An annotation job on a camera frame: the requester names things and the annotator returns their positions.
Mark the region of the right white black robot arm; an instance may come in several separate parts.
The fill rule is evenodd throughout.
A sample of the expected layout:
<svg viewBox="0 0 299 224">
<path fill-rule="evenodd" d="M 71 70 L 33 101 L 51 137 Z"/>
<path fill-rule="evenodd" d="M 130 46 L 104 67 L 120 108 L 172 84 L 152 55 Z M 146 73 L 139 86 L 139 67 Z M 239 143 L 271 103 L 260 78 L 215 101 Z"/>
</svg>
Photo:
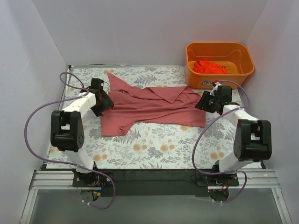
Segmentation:
<svg viewBox="0 0 299 224">
<path fill-rule="evenodd" d="M 204 91 L 196 108 L 218 113 L 236 128 L 233 151 L 218 160 L 210 172 L 212 182 L 222 185 L 228 174 L 234 174 L 246 165 L 268 160 L 272 155 L 271 123 L 249 115 L 244 106 L 232 101 L 232 87 L 214 82 L 211 91 Z"/>
</svg>

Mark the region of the pink t shirt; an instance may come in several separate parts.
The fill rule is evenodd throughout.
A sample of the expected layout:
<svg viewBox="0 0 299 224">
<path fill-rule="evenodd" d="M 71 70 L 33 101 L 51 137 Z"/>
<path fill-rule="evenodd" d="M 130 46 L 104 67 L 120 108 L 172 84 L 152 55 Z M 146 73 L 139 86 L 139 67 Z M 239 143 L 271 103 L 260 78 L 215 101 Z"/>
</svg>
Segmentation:
<svg viewBox="0 0 299 224">
<path fill-rule="evenodd" d="M 206 113 L 196 109 L 201 96 L 188 86 L 131 86 L 112 73 L 108 74 L 109 97 L 114 106 L 100 118 L 103 137 L 124 136 L 135 122 L 178 124 L 204 127 Z"/>
</svg>

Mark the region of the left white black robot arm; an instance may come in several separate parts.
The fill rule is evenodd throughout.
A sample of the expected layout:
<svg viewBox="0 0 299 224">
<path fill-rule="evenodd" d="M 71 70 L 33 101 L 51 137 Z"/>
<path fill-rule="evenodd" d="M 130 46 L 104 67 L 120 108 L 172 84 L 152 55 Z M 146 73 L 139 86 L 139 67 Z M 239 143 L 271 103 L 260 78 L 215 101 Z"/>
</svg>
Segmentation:
<svg viewBox="0 0 299 224">
<path fill-rule="evenodd" d="M 90 187 L 99 183 L 99 174 L 94 172 L 95 162 L 83 148 L 85 135 L 82 118 L 91 110 L 96 117 L 103 115 L 114 103 L 103 90 L 104 81 L 92 78 L 91 85 L 80 91 L 80 98 L 61 111 L 51 115 L 50 142 L 71 160 L 75 170 L 84 174 L 83 181 Z"/>
</svg>

